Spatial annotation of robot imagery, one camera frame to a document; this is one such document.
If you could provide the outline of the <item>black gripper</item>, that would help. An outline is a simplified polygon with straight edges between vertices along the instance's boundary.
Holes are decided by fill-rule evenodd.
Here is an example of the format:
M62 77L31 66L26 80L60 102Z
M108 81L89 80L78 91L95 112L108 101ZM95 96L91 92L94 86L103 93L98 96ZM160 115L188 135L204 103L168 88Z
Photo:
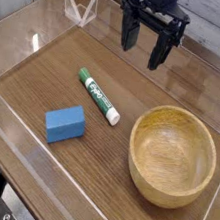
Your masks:
M178 0L125 0L135 8L144 11L153 21L162 22L168 30L173 30L174 45L181 43L186 26L191 23L189 16L178 6ZM140 31L137 11L129 4L124 6L122 17L121 45L124 51L134 47ZM167 31L161 31L157 38L150 60L149 70L155 70L165 62L172 49L172 36Z

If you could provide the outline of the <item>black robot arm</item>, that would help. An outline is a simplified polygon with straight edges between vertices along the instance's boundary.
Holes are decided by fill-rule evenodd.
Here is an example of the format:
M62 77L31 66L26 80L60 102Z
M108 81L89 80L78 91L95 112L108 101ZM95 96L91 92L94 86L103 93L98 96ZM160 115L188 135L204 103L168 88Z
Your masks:
M177 1L122 0L121 45L124 51L130 50L137 43L141 24L158 35L149 58L149 70L154 71L165 62L172 47L180 45L186 26L191 23Z

